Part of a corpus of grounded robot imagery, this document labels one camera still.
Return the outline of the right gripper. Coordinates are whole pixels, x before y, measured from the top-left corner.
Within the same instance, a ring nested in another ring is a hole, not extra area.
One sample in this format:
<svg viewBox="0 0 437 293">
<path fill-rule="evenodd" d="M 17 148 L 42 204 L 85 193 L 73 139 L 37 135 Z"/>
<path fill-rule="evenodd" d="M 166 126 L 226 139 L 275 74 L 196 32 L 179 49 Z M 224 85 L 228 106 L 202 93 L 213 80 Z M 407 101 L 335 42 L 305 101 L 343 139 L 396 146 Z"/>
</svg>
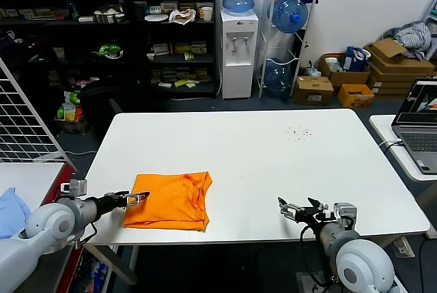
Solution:
<svg viewBox="0 0 437 293">
<path fill-rule="evenodd" d="M 310 227 L 316 227 L 320 223 L 333 220 L 333 211 L 329 210 L 327 204 L 323 204 L 311 197 L 308 197 L 307 200 L 311 204 L 310 207 L 301 207 L 296 204 L 290 204 L 282 197 L 278 197 L 281 215 L 286 219 L 297 223 L 306 223 Z"/>
</svg>

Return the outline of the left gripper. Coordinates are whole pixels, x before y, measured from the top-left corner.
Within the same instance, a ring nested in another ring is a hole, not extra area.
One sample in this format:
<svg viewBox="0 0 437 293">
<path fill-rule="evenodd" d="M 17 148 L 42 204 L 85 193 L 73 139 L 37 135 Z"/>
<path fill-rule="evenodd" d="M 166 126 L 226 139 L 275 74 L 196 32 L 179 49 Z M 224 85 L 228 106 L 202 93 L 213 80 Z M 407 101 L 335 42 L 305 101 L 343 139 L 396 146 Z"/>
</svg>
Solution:
<svg viewBox="0 0 437 293">
<path fill-rule="evenodd" d="M 130 193 L 129 191 L 119 191 L 106 193 L 97 199 L 98 211 L 112 211 L 115 208 L 133 207 L 139 205 L 150 195 L 149 191 L 141 193 Z"/>
</svg>

